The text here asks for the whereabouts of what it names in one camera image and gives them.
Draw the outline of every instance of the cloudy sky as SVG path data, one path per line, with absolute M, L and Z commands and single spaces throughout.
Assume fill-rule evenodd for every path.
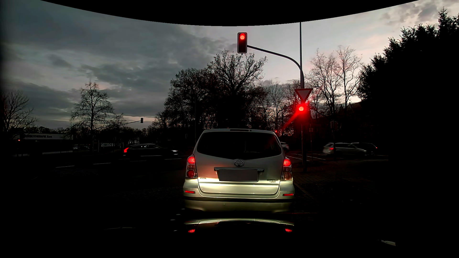
M 238 32 L 248 32 L 250 45 L 278 52 L 299 62 L 299 24 L 252 27 L 178 25 L 83 11 L 40 0 L 2 1 L 3 76 L 5 89 L 23 90 L 35 108 L 36 124 L 67 127 L 79 89 L 89 80 L 107 92 L 117 113 L 132 127 L 144 128 L 163 110 L 170 80 L 186 68 L 204 68 L 223 49 L 236 51 Z M 419 0 L 344 17 L 302 23 L 303 71 L 315 51 L 330 54 L 350 46 L 368 63 L 399 38 L 400 28 L 437 24 L 443 7 L 459 12 L 458 0 Z M 299 79 L 297 66 L 268 57 L 264 80 Z

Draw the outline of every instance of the triangular sign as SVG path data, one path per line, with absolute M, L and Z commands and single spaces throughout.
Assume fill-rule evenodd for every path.
M 300 97 L 301 101 L 302 102 L 306 102 L 306 100 L 309 97 L 309 94 L 311 93 L 311 91 L 313 91 L 313 89 L 311 89 L 311 88 L 309 88 L 309 89 L 295 89 L 295 91 L 297 92 L 297 94 Z

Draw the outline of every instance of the car tail light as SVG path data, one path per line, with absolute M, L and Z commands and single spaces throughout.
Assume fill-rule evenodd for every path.
M 284 158 L 284 164 L 282 167 L 282 175 L 280 176 L 281 181 L 292 181 L 291 175 L 291 161 L 288 158 Z
M 185 177 L 186 178 L 198 178 L 198 173 L 196 170 L 196 160 L 193 154 L 189 156 L 188 159 L 186 160 Z

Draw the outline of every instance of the rear windshield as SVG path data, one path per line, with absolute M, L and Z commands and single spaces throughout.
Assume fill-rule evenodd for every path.
M 251 132 L 208 132 L 199 139 L 197 151 L 227 159 L 256 159 L 280 155 L 275 135 Z

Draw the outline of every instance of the road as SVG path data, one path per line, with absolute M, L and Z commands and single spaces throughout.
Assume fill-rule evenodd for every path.
M 334 162 L 333 157 L 308 155 L 307 173 L 302 172 L 299 151 L 291 151 L 287 156 L 294 167 L 297 198 L 293 214 L 253 216 L 286 219 L 311 228 L 311 223 L 325 218 L 342 224 L 351 219 L 370 223 L 377 220 L 375 214 L 381 213 L 381 209 L 395 209 L 388 209 L 381 198 L 395 194 L 388 156 L 343 157 Z M 29 213 L 38 214 L 42 222 L 67 225 L 66 231 L 82 225 L 94 229 L 156 225 L 172 230 L 185 219 L 222 216 L 183 210 L 181 196 L 187 157 L 180 155 L 165 161 L 112 157 L 67 160 L 47 162 L 39 168 L 29 164 L 25 173 L 29 177 L 23 178 Z

